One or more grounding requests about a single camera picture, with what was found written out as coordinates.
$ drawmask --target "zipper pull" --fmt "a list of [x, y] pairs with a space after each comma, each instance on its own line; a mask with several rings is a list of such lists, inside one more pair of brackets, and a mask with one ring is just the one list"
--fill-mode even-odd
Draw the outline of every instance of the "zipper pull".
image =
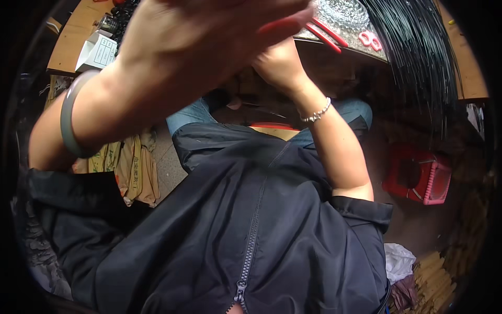
[[237, 293], [233, 297], [235, 302], [244, 302], [244, 290], [246, 290], [247, 283], [244, 280], [239, 280], [237, 282]]

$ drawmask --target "knee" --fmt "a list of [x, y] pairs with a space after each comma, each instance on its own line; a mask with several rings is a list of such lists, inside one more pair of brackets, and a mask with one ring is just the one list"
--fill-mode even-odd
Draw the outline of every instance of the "knee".
[[368, 126], [368, 129], [373, 123], [373, 111], [371, 110], [371, 107], [360, 99], [346, 99], [342, 101], [336, 109], [338, 110], [340, 115], [344, 117], [347, 123], [350, 123], [359, 116], [364, 119], [366, 125]]

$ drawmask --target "scissors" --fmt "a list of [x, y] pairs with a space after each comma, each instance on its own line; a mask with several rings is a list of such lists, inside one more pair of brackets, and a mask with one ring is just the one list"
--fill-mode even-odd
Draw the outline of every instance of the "scissors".
[[359, 40], [361, 40], [362, 44], [365, 46], [370, 46], [373, 50], [378, 51], [382, 49], [382, 44], [380, 40], [370, 31], [364, 31], [359, 34]]
[[[312, 22], [315, 25], [317, 25], [320, 29], [322, 29], [324, 32], [326, 32], [329, 36], [331, 36], [331, 38], [333, 38], [333, 40], [335, 40], [338, 44], [340, 44], [340, 46], [342, 46], [344, 48], [348, 47], [347, 42], [343, 38], [341, 38], [340, 35], [338, 35], [334, 31], [332, 31], [329, 27], [327, 27], [326, 25], [324, 25], [320, 20], [318, 20], [317, 18], [313, 18]], [[340, 49], [340, 47], [338, 47], [337, 45], [335, 45], [323, 33], [319, 32], [317, 30], [317, 28], [314, 27], [313, 24], [307, 23], [307, 25], [305, 25], [305, 28], [308, 29], [309, 31], [311, 31], [315, 36], [317, 36], [320, 40], [322, 40], [328, 46], [330, 46], [331, 48], [333, 48], [336, 52], [342, 53], [342, 50]]]

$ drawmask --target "black jacket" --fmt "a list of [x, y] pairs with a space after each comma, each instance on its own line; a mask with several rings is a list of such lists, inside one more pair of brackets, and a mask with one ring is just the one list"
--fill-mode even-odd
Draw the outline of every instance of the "black jacket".
[[190, 174], [134, 229], [112, 173], [31, 170], [75, 300], [102, 314], [382, 311], [391, 205], [332, 197], [315, 151], [249, 128], [189, 124], [173, 140]]

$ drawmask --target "white plastic bag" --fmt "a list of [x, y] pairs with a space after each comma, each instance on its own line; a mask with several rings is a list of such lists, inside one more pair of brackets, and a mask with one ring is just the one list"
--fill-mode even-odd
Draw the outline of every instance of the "white plastic bag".
[[413, 274], [413, 263], [417, 259], [401, 244], [384, 243], [385, 270], [391, 285]]

